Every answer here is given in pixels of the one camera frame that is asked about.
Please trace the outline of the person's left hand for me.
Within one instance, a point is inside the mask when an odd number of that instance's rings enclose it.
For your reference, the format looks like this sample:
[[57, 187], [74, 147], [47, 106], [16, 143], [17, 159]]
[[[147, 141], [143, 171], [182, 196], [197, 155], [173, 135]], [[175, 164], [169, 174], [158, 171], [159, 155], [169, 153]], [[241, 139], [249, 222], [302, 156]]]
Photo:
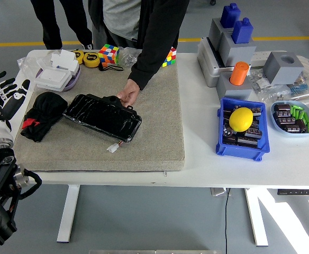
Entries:
[[120, 99], [124, 107], [129, 107], [135, 103], [139, 92], [140, 87], [138, 84], [135, 81], [128, 79], [124, 89], [117, 94], [117, 97]]

